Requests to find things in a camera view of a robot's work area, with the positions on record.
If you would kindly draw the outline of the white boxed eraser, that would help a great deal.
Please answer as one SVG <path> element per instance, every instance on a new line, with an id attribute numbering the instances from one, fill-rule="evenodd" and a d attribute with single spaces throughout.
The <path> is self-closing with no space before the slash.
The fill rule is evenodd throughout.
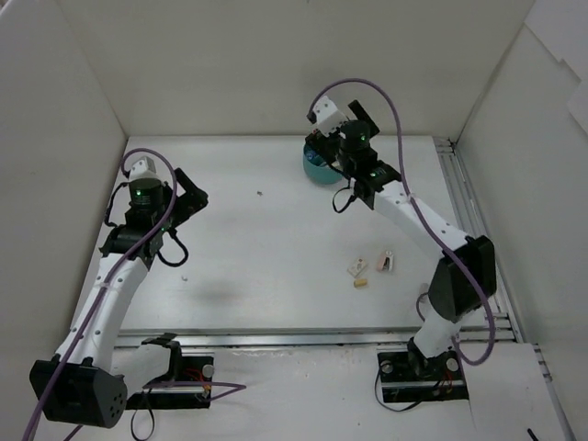
<path id="1" fill-rule="evenodd" d="M 367 260 L 359 257 L 347 268 L 347 273 L 353 278 L 358 278 L 365 272 L 367 268 Z"/>

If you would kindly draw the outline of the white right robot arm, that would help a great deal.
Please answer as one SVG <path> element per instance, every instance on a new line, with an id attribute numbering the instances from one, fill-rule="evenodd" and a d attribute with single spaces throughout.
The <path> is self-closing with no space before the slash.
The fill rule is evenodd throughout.
<path id="1" fill-rule="evenodd" d="M 327 96 L 311 106 L 314 129 L 307 144 L 348 180 L 351 200 L 390 220 L 436 263 L 427 297 L 429 312 L 410 340 L 406 366 L 418 379 L 436 372 L 463 322 L 478 309 L 490 312 L 497 289 L 495 250 L 485 235 L 474 237 L 445 220 L 406 190 L 401 173 L 379 159 L 370 141 L 379 130 L 361 105 L 349 118 Z"/>

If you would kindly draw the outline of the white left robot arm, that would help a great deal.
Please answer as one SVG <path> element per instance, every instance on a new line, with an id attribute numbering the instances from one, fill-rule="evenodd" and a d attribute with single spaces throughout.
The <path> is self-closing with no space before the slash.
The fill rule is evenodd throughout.
<path id="1" fill-rule="evenodd" d="M 183 376 L 180 344 L 173 334 L 144 340 L 130 361 L 116 365 L 114 346 L 130 302 L 164 237 L 204 209 L 207 193 L 180 168 L 167 184 L 150 169 L 133 166 L 126 187 L 125 221 L 112 226 L 100 247 L 93 287 L 73 329 L 49 360 L 38 360 L 29 380 L 49 421 L 111 428 L 127 401 L 154 380 L 165 386 Z"/>

